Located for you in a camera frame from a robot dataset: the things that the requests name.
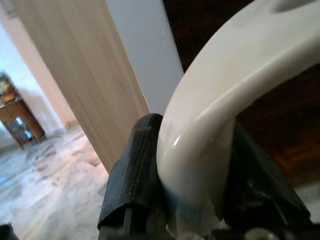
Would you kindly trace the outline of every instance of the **dark wooden surface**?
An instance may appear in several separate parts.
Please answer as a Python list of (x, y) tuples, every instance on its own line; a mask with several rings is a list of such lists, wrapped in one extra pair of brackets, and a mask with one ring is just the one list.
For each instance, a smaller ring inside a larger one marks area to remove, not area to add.
[[(251, 0), (163, 0), (184, 70), (210, 37)], [(320, 180), (320, 65), (280, 85), (238, 121), (293, 185)]]

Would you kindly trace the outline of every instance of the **light-colored wall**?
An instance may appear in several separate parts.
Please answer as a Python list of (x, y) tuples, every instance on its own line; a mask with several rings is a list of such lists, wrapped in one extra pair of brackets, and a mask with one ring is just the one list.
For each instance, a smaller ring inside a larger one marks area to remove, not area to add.
[(76, 122), (67, 101), (18, 17), (9, 19), (0, 5), (0, 21), (63, 126)]
[(0, 43), (0, 72), (6, 72), (10, 76), (47, 135), (63, 129), (64, 125), (1, 23)]
[(108, 0), (151, 112), (163, 114), (184, 72), (162, 0)]

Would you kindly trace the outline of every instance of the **white plastic handle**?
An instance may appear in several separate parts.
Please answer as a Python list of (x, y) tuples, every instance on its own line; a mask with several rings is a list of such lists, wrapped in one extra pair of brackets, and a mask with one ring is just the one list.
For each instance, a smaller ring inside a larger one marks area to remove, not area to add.
[(282, 82), (320, 62), (319, 0), (257, 0), (208, 41), (164, 114), (157, 168), (177, 199), (221, 210), (234, 120)]

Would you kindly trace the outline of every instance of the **marble floor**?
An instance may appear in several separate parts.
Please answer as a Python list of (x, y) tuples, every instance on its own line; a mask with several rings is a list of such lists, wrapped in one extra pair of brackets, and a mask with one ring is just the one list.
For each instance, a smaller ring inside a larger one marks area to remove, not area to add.
[(0, 224), (21, 240), (97, 240), (108, 174), (79, 126), (0, 153)]

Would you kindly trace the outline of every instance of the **white curved plastic part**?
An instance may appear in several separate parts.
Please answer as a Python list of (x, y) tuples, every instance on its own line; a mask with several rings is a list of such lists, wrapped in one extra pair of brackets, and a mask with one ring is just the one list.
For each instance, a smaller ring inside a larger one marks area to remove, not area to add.
[(320, 1), (258, 0), (208, 41), (165, 111), (157, 146), (161, 182), (177, 199), (219, 215), (238, 113), (320, 62)]

